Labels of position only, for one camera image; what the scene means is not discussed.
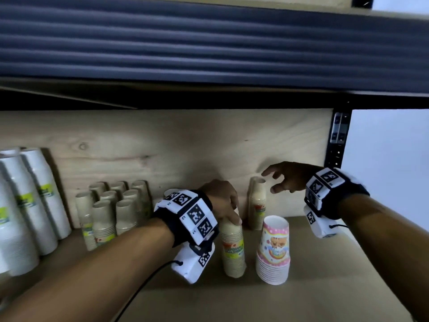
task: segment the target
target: person's left hand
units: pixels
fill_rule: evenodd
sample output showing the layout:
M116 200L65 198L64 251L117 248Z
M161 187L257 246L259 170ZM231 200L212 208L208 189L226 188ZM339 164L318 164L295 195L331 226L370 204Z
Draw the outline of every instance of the person's left hand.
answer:
M217 221L228 218L234 225L241 225L242 220L234 209L238 206L239 200L237 191L228 181L214 179L204 184L200 191L204 192L213 205L213 215Z

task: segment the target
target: dark blue ridged panel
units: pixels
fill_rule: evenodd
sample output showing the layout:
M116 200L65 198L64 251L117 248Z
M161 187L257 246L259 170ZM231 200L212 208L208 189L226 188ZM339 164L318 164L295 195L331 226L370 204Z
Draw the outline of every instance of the dark blue ridged panel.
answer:
M155 0L0 0L0 75L429 92L429 22Z

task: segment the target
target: white wrist-mounted device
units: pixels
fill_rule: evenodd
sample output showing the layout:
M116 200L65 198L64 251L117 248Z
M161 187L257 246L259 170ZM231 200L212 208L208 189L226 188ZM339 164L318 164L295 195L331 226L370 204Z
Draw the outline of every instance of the white wrist-mounted device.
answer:
M184 242L175 257L183 265L172 265L175 272L192 284L198 280L215 251L213 239L218 233L216 218L205 201L190 190L177 190L169 194L155 205L154 212L159 208L178 215L177 223L186 228L193 240L193 243Z
M305 186L304 214L316 237L332 237L341 232L336 222L336 219L340 219L335 212L336 205L353 193L369 195L354 176L339 168L324 168L308 181Z

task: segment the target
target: wire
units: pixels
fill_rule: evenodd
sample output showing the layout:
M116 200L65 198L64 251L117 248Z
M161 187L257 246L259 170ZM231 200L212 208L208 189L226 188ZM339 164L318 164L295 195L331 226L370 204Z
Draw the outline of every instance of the wire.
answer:
M130 298L130 300L128 301L128 303L126 303L126 305L124 306L124 308L122 309L122 311L119 313L119 315L116 317L115 322L118 322L119 319L121 318L122 314L124 314L124 312L126 311L126 309L129 307L129 305L131 304L131 302L134 300L134 298L136 298L137 294L143 289L144 286L146 286L146 284L151 281L151 279L154 277L154 275L156 275L159 271L161 271L164 267L166 267L167 265L176 263L177 265L183 265L182 261L178 261L178 260L173 260L173 261L168 261L166 263L164 263L162 266L160 266L157 270L153 271L153 273L142 283L142 285L137 289L137 291L134 293L134 295Z
M348 228L346 225L341 225L341 224L337 224L337 225L329 225L329 228L334 228L334 227L346 227L346 228Z

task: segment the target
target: hand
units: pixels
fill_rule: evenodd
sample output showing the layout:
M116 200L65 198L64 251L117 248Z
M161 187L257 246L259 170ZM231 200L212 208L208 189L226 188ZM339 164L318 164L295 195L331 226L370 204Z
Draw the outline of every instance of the hand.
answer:
M267 176L274 172L272 174L272 178L274 179L283 175L284 180L281 183L273 185L270 190L271 193L276 194L285 190L293 193L305 189L305 184L307 184L310 178L322 169L323 167L320 166L296 163L294 161L283 161L269 166L261 175Z
M217 221L228 218L234 225L241 225L242 220L234 209L239 204L237 191L228 181L214 179L210 183L204 184L200 189L203 191L213 205L213 215Z

